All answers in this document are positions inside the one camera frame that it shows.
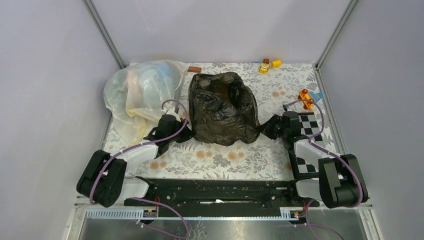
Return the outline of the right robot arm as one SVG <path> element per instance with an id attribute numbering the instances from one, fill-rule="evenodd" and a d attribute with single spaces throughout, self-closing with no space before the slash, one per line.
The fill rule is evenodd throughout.
<path id="1" fill-rule="evenodd" d="M 325 149 L 320 130 L 312 112 L 294 111 L 275 114 L 259 127 L 268 138 L 281 139 L 288 152 L 294 188 L 287 201 L 299 206 L 315 199 L 330 209 L 365 203 L 369 194 L 357 157 Z"/>

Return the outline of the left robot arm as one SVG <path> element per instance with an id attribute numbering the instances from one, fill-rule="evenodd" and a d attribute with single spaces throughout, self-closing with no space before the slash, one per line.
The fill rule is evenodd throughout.
<path id="1" fill-rule="evenodd" d="M 76 191 L 91 204 L 105 208 L 129 198 L 136 198 L 144 206 L 152 204 L 155 192 L 149 184 L 141 178 L 125 178 L 125 175 L 130 169 L 163 155 L 171 143 L 190 140 L 193 132 L 187 123 L 187 119 L 164 114 L 140 143 L 115 154 L 101 149 L 95 151 L 77 182 Z"/>

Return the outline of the translucent yellowish plastic bag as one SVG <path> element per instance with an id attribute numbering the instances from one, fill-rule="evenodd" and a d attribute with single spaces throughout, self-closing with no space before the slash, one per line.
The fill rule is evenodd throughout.
<path id="1" fill-rule="evenodd" d="M 119 136 L 134 145 L 147 136 L 178 100 L 189 65 L 174 60 L 132 63 L 105 84 L 103 99 Z"/>

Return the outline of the black trash bag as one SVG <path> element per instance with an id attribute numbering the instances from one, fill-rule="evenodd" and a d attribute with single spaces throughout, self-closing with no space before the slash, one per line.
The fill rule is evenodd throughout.
<path id="1" fill-rule="evenodd" d="M 251 144 L 263 134 L 267 122 L 259 122 L 256 98 L 235 72 L 195 74 L 188 103 L 194 138 L 207 144 Z"/>

